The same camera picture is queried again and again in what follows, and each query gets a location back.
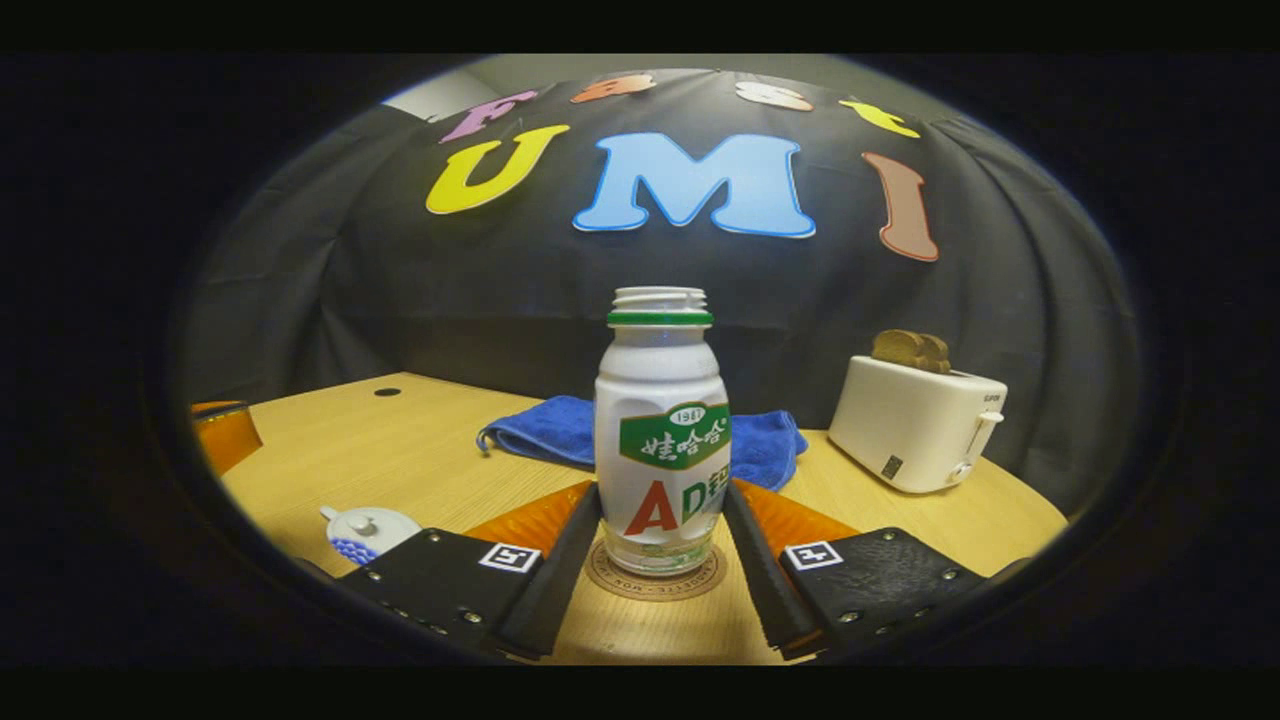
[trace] blue towel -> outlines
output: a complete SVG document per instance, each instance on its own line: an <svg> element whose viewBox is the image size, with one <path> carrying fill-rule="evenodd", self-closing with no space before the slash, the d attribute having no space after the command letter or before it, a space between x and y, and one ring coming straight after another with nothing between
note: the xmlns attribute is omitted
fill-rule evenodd
<svg viewBox="0 0 1280 720"><path fill-rule="evenodd" d="M489 441L516 455L582 468L595 466L591 438L595 411L586 400L559 395L524 413L494 420L476 436L489 452ZM809 443L786 410L763 415L733 415L730 475L777 492L795 475L796 455Z"/></svg>

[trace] foam letter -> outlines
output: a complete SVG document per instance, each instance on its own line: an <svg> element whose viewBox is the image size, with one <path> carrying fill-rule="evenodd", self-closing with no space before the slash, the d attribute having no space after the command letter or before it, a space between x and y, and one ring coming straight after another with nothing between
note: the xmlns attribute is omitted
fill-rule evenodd
<svg viewBox="0 0 1280 720"><path fill-rule="evenodd" d="M516 150L511 154L511 159L497 176L480 184L467 184L467 178L480 163L480 158L502 145L502 141L481 142L454 152L449 156L444 172L431 186L431 192L426 195L426 209L436 215L448 215L489 202L520 184L520 181L525 179L538 164L547 143L566 131L568 131L568 126L550 126L517 135L513 138Z"/></svg>
<svg viewBox="0 0 1280 720"><path fill-rule="evenodd" d="M881 228L881 242L900 255L932 263L938 259L938 246L929 237L929 220L924 217L920 186L924 178L897 160L874 152L863 152L881 176L888 222Z"/></svg>
<svg viewBox="0 0 1280 720"><path fill-rule="evenodd" d="M673 225L692 222L712 193L728 183L728 201L712 213L721 229L780 237L809 237L817 229L796 200L791 155L800 146L790 140L735 135L696 161L657 132L614 135L595 146L609 156L595 201L573 218L580 231L643 225L649 213L635 204L641 181Z"/></svg>
<svg viewBox="0 0 1280 720"><path fill-rule="evenodd" d="M641 90L649 90L650 87L657 87L653 82L653 76L627 76L613 79L602 79L600 82L586 86L586 88L575 95L570 102L590 102L591 100L599 100L600 97L608 97L609 95L627 95L631 92L640 92Z"/></svg>
<svg viewBox="0 0 1280 720"><path fill-rule="evenodd" d="M735 87L737 87L737 96L742 100L763 102L764 105L777 105L778 108L801 110L804 113L813 110L813 105L805 101L804 95L794 90L764 85L763 82L740 82Z"/></svg>
<svg viewBox="0 0 1280 720"><path fill-rule="evenodd" d="M884 128L890 132L896 132L897 135L905 135L906 137L920 137L920 133L911 128L905 128L897 123L902 122L902 118L897 115L891 115L884 110L881 110L876 105L868 105L865 102L850 102L849 100L841 100L841 105L845 108L852 108L868 123Z"/></svg>
<svg viewBox="0 0 1280 720"><path fill-rule="evenodd" d="M502 100L476 105L467 111L467 117L462 118L462 122L458 123L458 127L453 128L453 132L440 138L440 143L443 145L451 140L457 140L474 132L479 132L484 128L485 120L497 120L509 113L511 109L516 106L516 102L532 100L536 96L536 91L526 90L520 95L512 95L511 97L503 97Z"/></svg>

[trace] bottle cap opening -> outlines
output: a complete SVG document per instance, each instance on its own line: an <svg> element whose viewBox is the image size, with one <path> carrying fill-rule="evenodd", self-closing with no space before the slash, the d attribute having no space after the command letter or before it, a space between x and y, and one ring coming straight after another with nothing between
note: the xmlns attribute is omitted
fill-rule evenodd
<svg viewBox="0 0 1280 720"><path fill-rule="evenodd" d="M639 286L614 291L611 325L710 325L707 293L696 287Z"/></svg>

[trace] yellow letter u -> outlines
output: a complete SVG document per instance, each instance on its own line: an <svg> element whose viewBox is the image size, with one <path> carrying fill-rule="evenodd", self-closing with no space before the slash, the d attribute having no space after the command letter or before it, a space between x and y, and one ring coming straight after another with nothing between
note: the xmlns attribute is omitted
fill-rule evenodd
<svg viewBox="0 0 1280 720"><path fill-rule="evenodd" d="M520 184L538 164L552 138L566 131L568 126L550 126L517 135L511 160L507 160L497 176L480 184L467 184L467 178L485 152L502 145L502 141L481 142L454 152L448 159L448 167L436 178L431 192L426 195L426 209L436 215L448 215L489 202Z"/></svg>

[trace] table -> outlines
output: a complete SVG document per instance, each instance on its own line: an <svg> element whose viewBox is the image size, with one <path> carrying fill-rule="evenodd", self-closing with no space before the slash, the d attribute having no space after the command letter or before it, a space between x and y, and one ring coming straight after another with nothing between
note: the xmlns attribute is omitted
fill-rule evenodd
<svg viewBox="0 0 1280 720"><path fill-rule="evenodd" d="M375 395L380 388L401 392ZM356 565L329 546L324 505L389 507L424 528L461 533L591 479L476 447L480 428L540 401L411 373L282 397L251 407L264 446L223 484L282 552L346 575ZM913 496L869 474L826 432L801 432L809 450L781 495L864 532L902 528L982 575L1034 555L1066 527L1048 501L986 459L964 483ZM581 573L556 653L543 664L785 664L765 643L724 521L713 541L727 575L689 600L627 600Z"/></svg>

